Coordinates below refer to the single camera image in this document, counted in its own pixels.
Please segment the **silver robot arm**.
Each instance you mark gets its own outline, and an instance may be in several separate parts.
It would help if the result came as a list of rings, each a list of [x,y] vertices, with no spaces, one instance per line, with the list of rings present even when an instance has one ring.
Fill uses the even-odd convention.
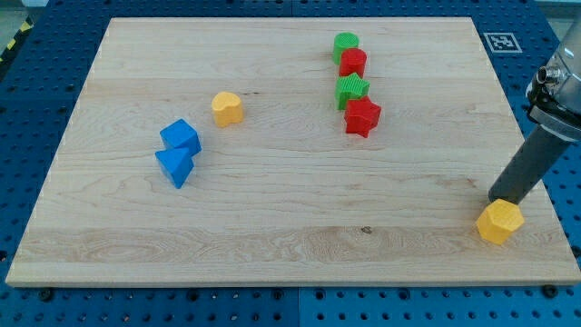
[[[528,115],[565,141],[580,139],[580,22],[571,25],[529,86]]]

